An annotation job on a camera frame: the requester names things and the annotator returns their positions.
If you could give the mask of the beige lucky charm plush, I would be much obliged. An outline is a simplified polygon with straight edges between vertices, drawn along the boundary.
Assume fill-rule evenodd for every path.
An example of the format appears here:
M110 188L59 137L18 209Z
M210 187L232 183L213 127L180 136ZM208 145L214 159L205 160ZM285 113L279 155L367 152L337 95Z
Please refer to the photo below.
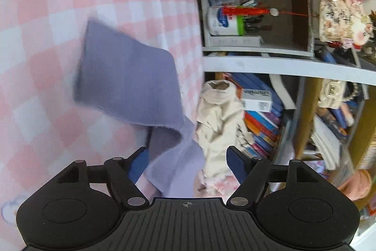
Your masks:
M321 0L319 39L341 42L344 48L363 46L373 38L373 22L365 13L366 0Z

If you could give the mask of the white green pen cup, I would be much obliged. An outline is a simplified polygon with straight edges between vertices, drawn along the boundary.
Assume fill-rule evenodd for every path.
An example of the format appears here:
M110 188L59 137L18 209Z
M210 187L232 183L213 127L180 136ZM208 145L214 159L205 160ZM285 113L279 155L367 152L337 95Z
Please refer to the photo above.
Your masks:
M243 36L243 16L225 15L222 7L212 6L207 11L207 24L212 36Z

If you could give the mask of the small white barcode box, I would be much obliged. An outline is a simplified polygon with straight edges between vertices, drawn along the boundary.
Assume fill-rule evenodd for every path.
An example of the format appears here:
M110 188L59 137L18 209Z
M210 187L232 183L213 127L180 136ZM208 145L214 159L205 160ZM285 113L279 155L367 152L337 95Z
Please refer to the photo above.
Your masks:
M270 91L244 88L240 92L240 101L245 111L270 112L272 98Z

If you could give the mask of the pink checkered desk mat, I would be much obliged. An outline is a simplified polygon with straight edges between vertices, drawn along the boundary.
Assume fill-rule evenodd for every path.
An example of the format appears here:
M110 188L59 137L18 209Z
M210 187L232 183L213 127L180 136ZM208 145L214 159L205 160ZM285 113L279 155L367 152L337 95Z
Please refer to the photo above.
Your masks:
M197 0L1 0L1 249L21 250L18 207L77 159L101 164L147 132L77 105L87 22L98 19L175 58L184 113L203 82Z

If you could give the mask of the cream garment pile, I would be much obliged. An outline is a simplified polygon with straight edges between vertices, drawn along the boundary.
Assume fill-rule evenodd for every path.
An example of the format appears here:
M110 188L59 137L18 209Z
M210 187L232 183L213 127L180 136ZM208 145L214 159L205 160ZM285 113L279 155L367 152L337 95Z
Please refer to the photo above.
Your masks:
M227 148L234 146L244 154L254 137L244 123L244 109L236 86L227 80L203 85L197 109L196 141L203 150L205 165L199 173L199 197L221 197L224 201L239 183L226 162Z

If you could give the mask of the white bookshelf frame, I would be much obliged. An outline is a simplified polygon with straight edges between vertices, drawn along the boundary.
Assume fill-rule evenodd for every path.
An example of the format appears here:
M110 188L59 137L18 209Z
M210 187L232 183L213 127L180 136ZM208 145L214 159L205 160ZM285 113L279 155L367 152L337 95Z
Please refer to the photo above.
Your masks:
M302 100L298 105L298 126L294 128L293 143L300 151L308 141L312 129L317 102L325 79L341 80L375 87L375 71L356 66L323 62L314 55L312 0L291 0L291 7L304 19L299 24L298 18L291 19L293 31L302 32L307 42L305 51L266 48L260 44L249 47L203 47L203 51L219 52L234 50L233 56L205 57L203 67L206 72L255 73L282 76L304 77Z

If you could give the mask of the red tassel ornament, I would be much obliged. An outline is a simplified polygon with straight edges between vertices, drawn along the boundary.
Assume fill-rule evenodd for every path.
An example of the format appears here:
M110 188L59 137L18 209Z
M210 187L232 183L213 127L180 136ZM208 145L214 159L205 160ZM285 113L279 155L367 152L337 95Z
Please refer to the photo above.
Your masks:
M285 12L285 11L280 11L276 8L248 8L248 7L243 7L243 6L223 6L222 13L224 15L229 15L229 16L256 16L256 15L269 14L271 16L293 15L293 16L318 18L318 15Z

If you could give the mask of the mauve and lavender sweater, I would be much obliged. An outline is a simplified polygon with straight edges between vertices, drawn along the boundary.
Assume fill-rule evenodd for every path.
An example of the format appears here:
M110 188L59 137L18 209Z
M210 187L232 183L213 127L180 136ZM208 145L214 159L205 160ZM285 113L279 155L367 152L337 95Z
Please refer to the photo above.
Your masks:
M151 128L148 181L163 197L193 197L205 159L184 114L171 53L90 20L74 98L121 122Z

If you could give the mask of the row of colourful books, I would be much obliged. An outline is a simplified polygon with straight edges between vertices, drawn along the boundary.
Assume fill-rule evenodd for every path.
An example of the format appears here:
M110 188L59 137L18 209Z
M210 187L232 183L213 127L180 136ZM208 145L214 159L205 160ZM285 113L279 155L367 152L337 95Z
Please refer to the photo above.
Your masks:
M284 111L280 98L269 84L253 73L229 73L226 79L236 85L238 97L241 96L242 90L270 92L270 108L266 106L267 102L263 101L256 110L243 107L245 126L255 139L255 144L251 145L250 151L257 152L263 157L270 157L278 146L278 134Z

